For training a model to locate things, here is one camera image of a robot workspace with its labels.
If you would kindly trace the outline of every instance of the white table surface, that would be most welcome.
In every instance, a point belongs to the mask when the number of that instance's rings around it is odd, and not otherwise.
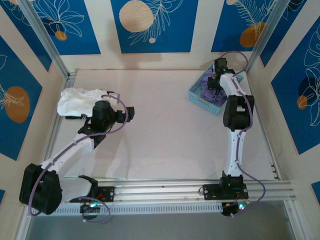
[[[219,179],[226,163],[228,134],[218,116],[188,99],[199,70],[79,70],[74,88],[120,94],[135,108],[131,122],[79,163],[81,174],[117,179]],[[240,83],[250,92],[247,78]],[[273,180],[271,155],[256,114],[243,147],[242,168]],[[53,153],[65,147],[84,124],[63,118]]]

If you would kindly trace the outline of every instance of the white towel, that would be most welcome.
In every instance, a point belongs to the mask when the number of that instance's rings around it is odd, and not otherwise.
[[[58,102],[57,112],[60,116],[81,117],[82,114],[92,117],[92,109],[97,101],[106,100],[111,106],[117,105],[118,101],[111,97],[101,98],[107,91],[95,89],[84,90],[83,88],[65,88],[61,92]],[[117,93],[109,93],[114,97],[119,97]]]

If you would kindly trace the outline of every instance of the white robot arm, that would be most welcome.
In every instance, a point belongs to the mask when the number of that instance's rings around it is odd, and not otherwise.
[[[247,95],[235,78],[235,71],[227,68],[227,60],[218,58],[214,61],[213,77],[208,78],[208,89],[222,89],[227,95],[223,114],[223,125],[228,128],[227,159],[219,184],[206,184],[205,200],[248,199],[247,187],[244,184],[243,173],[239,167],[242,164],[242,153],[246,131],[252,126],[252,112],[255,99]]]
[[[89,176],[80,175],[77,178],[64,178],[64,176],[77,161],[103,141],[106,132],[115,123],[124,124],[125,119],[126,122],[130,122],[135,115],[134,107],[127,107],[126,113],[127,116],[120,110],[114,111],[106,100],[97,101],[92,109],[92,117],[85,121],[68,147],[40,165],[30,164],[26,167],[19,201],[26,205],[31,201],[32,208],[49,215],[61,202],[84,202],[84,199],[77,198],[79,196],[97,198],[98,195],[104,194],[103,198],[108,196],[112,199],[113,192],[110,194],[106,187],[99,187],[98,181]]]
[[[224,89],[225,94],[229,96],[237,96],[239,98],[243,98],[243,95],[246,95],[246,93],[242,90],[240,87],[238,81],[234,80],[232,81],[232,77],[234,75],[232,73],[226,73],[223,74],[220,77],[220,85]],[[237,110],[243,109],[241,106],[237,106]],[[224,168],[224,172],[226,175],[231,175],[232,177],[238,177],[242,175],[242,172],[237,167],[238,163],[241,166],[242,163],[242,153],[243,153],[243,146],[244,146],[244,140],[246,136],[246,131],[243,131],[242,129],[228,129],[228,150],[227,150],[227,163]]]

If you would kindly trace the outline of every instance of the blue plastic basket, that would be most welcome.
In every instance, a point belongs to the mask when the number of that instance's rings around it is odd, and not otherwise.
[[[189,100],[200,107],[204,108],[205,110],[209,111],[210,113],[214,115],[218,115],[220,110],[225,106],[226,102],[223,103],[222,106],[217,106],[211,102],[208,102],[207,100],[203,99],[201,95],[201,82],[208,70],[212,71],[214,67],[214,64],[210,65],[202,74],[202,76],[195,82],[195,84],[189,89]],[[244,76],[241,74],[238,74],[236,76],[236,80],[238,83],[240,83],[244,79]]]

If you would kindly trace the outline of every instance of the purple cloth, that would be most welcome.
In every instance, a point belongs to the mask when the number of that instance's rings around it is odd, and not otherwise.
[[[213,77],[212,70],[205,72],[202,82],[201,82],[201,94],[200,97],[207,100],[209,103],[212,103],[218,107],[222,107],[223,104],[227,101],[227,95],[224,90],[221,90],[219,94],[216,95],[216,90],[208,89],[208,78]]]

